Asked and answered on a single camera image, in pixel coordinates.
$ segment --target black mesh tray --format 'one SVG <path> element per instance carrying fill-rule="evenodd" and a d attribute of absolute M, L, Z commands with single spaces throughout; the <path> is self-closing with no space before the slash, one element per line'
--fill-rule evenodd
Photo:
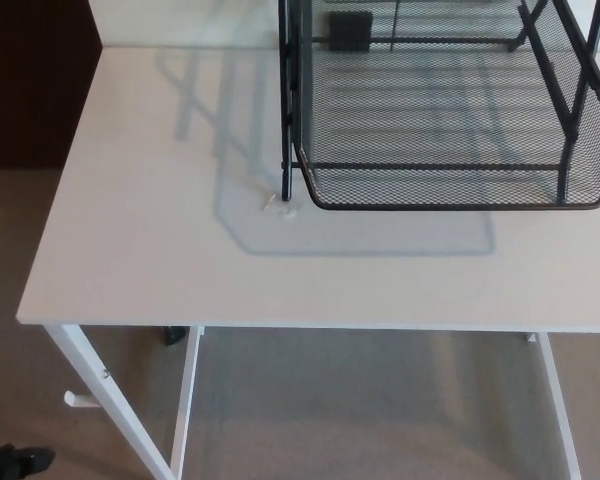
<path fill-rule="evenodd" d="M 596 15 L 587 41 L 566 0 L 280 12 L 284 199 L 298 167 L 326 209 L 600 205 Z"/>

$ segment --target desk leg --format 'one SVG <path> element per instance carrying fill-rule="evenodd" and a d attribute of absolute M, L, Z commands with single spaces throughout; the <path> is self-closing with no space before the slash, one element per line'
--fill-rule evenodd
<path fill-rule="evenodd" d="M 576 456 L 576 447 L 573 443 L 573 435 L 571 434 L 569 417 L 567 416 L 567 407 L 564 403 L 564 397 L 562 396 L 562 389 L 560 388 L 558 370 L 553 358 L 549 334 L 546 332 L 540 332 L 536 334 L 536 338 L 540 347 L 540 355 L 542 356 L 542 363 L 544 365 L 547 383 L 549 384 L 549 391 L 551 393 L 555 418 L 558 424 L 560 439 L 562 441 L 562 453 L 564 455 L 564 461 L 567 467 L 569 479 L 580 480 L 581 475 L 580 467 L 578 465 L 578 458 Z"/>
<path fill-rule="evenodd" d="M 202 329 L 190 332 L 170 468 L 80 326 L 45 328 L 156 480 L 180 480 Z"/>

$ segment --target beige carpet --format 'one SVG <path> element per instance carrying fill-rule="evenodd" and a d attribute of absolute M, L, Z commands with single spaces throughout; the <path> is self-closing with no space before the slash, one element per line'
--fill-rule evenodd
<path fill-rule="evenodd" d="M 54 447 L 41 480 L 147 479 L 104 412 L 64 406 L 79 379 L 14 319 L 58 178 L 0 172 L 0 444 Z M 87 333 L 169 451 L 184 345 Z M 600 335 L 552 341 L 583 478 L 600 480 Z M 512 334 L 208 329 L 185 479 L 560 478 L 537 360 Z"/>

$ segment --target white wall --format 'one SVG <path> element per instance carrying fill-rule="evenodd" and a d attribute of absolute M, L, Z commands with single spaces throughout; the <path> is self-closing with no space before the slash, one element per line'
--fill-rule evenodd
<path fill-rule="evenodd" d="M 108 46 L 276 46 L 277 0 L 90 2 Z M 594 1 L 570 4 L 586 36 Z"/>

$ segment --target desk top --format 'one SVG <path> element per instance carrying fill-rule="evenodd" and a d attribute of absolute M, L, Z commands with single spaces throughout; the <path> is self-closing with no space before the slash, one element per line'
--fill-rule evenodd
<path fill-rule="evenodd" d="M 275 51 L 106 49 L 18 319 L 600 332 L 600 209 L 270 202 L 278 88 Z"/>

